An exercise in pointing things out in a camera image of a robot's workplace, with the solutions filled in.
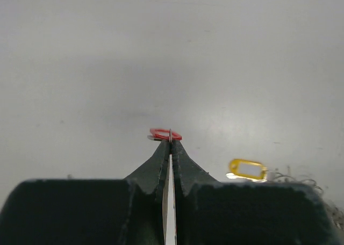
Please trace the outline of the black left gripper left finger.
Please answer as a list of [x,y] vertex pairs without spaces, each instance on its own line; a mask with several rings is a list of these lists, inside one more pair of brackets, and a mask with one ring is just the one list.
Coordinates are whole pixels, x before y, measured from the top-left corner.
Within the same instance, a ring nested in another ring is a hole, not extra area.
[[1,210],[1,244],[165,244],[170,145],[123,179],[31,179]]

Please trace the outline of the metal keyring holder red handle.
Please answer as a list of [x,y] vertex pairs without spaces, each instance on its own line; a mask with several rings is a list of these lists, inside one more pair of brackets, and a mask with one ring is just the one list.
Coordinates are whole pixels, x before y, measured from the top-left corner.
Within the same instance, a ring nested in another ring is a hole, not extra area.
[[327,188],[322,188],[318,185],[317,181],[311,177],[310,174],[306,175],[292,175],[291,168],[287,166],[287,172],[280,172],[278,168],[268,169],[266,171],[266,181],[275,183],[298,183],[305,184],[312,188],[313,191],[322,199],[325,206],[327,215],[331,219],[335,227],[343,233],[343,208],[338,207],[331,200],[325,198],[325,190]]

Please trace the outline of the red tag key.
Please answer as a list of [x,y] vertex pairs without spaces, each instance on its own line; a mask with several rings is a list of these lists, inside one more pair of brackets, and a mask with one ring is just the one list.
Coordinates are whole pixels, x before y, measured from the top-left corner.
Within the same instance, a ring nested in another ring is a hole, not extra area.
[[177,132],[173,131],[172,129],[163,129],[163,128],[150,128],[149,130],[150,135],[148,135],[148,139],[153,141],[169,141],[172,143],[174,140],[181,141],[182,136]]

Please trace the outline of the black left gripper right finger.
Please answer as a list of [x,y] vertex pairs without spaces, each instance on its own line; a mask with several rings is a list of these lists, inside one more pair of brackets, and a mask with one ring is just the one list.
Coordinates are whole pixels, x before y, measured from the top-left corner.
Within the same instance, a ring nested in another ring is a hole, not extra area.
[[308,185],[223,183],[179,141],[171,152],[177,244],[339,243],[339,230]]

